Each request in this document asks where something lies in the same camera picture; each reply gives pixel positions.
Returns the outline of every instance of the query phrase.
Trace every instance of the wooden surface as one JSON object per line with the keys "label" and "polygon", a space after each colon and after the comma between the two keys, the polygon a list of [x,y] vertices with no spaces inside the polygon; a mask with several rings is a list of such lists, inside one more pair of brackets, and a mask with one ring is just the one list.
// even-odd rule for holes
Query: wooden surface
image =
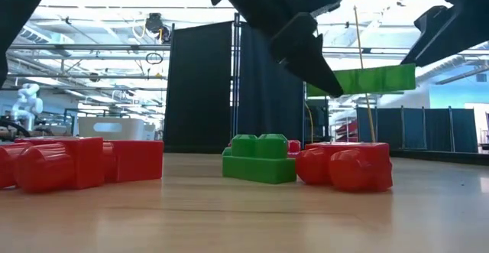
{"label": "wooden surface", "polygon": [[489,170],[394,160],[389,193],[220,176],[218,156],[165,156],[163,181],[29,196],[0,191],[0,252],[489,251]]}

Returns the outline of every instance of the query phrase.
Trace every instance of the black curtain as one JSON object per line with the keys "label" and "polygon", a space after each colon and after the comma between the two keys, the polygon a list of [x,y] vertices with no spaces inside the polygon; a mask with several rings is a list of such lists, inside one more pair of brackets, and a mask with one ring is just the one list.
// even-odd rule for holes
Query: black curtain
{"label": "black curtain", "polygon": [[[372,112],[372,121],[374,123],[375,137],[378,137],[377,109],[372,109],[371,112]],[[370,119],[368,118],[367,108],[357,108],[357,121],[358,121],[358,141],[372,142],[372,135],[370,131]]]}
{"label": "black curtain", "polygon": [[377,141],[388,143],[390,149],[401,149],[403,125],[400,109],[377,109],[377,131]]}
{"label": "black curtain", "polygon": [[269,41],[241,23],[238,133],[303,140],[303,82],[274,62]]}
{"label": "black curtain", "polygon": [[448,109],[425,109],[426,145],[429,151],[451,151]]}
{"label": "black curtain", "polygon": [[422,109],[404,109],[404,148],[426,149]]}
{"label": "black curtain", "polygon": [[452,109],[455,151],[478,153],[477,131],[473,109]]}
{"label": "black curtain", "polygon": [[176,30],[170,54],[165,150],[221,153],[229,143],[231,23]]}

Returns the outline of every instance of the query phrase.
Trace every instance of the ceiling light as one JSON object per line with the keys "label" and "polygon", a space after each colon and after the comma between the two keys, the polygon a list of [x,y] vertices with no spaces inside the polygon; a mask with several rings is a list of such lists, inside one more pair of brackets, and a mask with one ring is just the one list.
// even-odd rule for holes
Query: ceiling light
{"label": "ceiling light", "polygon": [[99,105],[86,105],[83,103],[78,104],[78,109],[101,109],[101,110],[108,110],[107,106],[99,106]]}
{"label": "ceiling light", "polygon": [[34,81],[34,82],[37,82],[37,83],[42,83],[42,84],[46,84],[46,85],[52,85],[52,86],[62,84],[61,82],[59,82],[59,81],[57,81],[55,79],[46,78],[46,77],[26,77],[25,79],[28,79],[30,81]]}
{"label": "ceiling light", "polygon": [[107,96],[89,96],[89,98],[95,100],[95,101],[99,101],[99,102],[105,102],[105,103],[115,103],[117,102],[117,100],[114,100],[110,97],[107,97]]}
{"label": "ceiling light", "polygon": [[308,100],[325,100],[326,96],[308,96]]}
{"label": "ceiling light", "polygon": [[72,91],[70,89],[67,89],[66,92],[68,92],[69,94],[74,95],[74,96],[85,97],[83,94],[81,94],[79,92]]}
{"label": "ceiling light", "polygon": [[91,109],[83,109],[83,110],[80,110],[81,112],[86,112],[88,114],[102,114],[104,113],[104,111],[102,110],[91,110]]}
{"label": "ceiling light", "polygon": [[131,112],[149,112],[147,109],[143,107],[128,107],[128,110]]}

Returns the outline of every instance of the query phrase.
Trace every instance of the green plastic block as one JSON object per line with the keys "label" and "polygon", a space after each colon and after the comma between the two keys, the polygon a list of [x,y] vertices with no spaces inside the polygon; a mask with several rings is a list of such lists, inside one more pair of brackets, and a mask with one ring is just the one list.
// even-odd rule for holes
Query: green plastic block
{"label": "green plastic block", "polygon": [[222,152],[222,156],[223,156],[223,157],[228,157],[228,156],[230,156],[230,155],[232,155],[232,150],[231,150],[231,147],[226,147],[226,148],[224,149],[224,151]]}
{"label": "green plastic block", "polygon": [[236,135],[232,139],[232,155],[234,157],[254,157],[256,135]]}
{"label": "green plastic block", "polygon": [[259,183],[296,181],[296,161],[292,158],[223,157],[222,176]]}
{"label": "green plastic block", "polygon": [[222,153],[222,176],[260,183],[296,181],[296,162],[287,157],[283,135],[237,135]]}
{"label": "green plastic block", "polygon": [[285,136],[276,134],[261,135],[256,145],[256,157],[286,158],[288,142]]}
{"label": "green plastic block", "polygon": [[[416,88],[416,65],[381,66],[364,70],[338,70],[335,76],[345,95],[395,92]],[[308,96],[325,96],[314,86],[307,86]]]}

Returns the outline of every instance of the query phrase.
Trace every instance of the red toy block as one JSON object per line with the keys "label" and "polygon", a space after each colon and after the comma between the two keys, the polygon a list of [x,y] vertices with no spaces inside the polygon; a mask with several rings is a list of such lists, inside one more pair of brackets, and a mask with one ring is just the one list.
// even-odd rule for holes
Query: red toy block
{"label": "red toy block", "polygon": [[301,145],[300,145],[300,141],[298,140],[289,140],[288,141],[288,153],[287,155],[291,158],[296,158],[299,153],[300,153],[300,150],[301,150]]}
{"label": "red toy block", "polygon": [[392,163],[386,143],[315,143],[329,160],[333,185],[340,190],[382,192],[392,187]]}
{"label": "red toy block", "polygon": [[61,143],[66,146],[68,155],[74,161],[75,180],[73,189],[98,187],[105,182],[102,162],[103,138],[22,138],[16,142],[29,142],[33,145]]}
{"label": "red toy block", "polygon": [[163,173],[162,141],[106,141],[118,157],[117,182],[160,179]]}
{"label": "red toy block", "polygon": [[12,187],[15,182],[15,162],[25,149],[31,147],[30,143],[17,143],[0,146],[0,189]]}
{"label": "red toy block", "polygon": [[323,148],[301,151],[296,158],[296,172],[309,185],[331,185],[329,157]]}
{"label": "red toy block", "polygon": [[15,165],[17,184],[27,193],[44,193],[73,188],[75,161],[65,144],[29,147]]}
{"label": "red toy block", "polygon": [[105,182],[117,182],[118,156],[115,154],[113,143],[104,142],[102,160],[104,164]]}

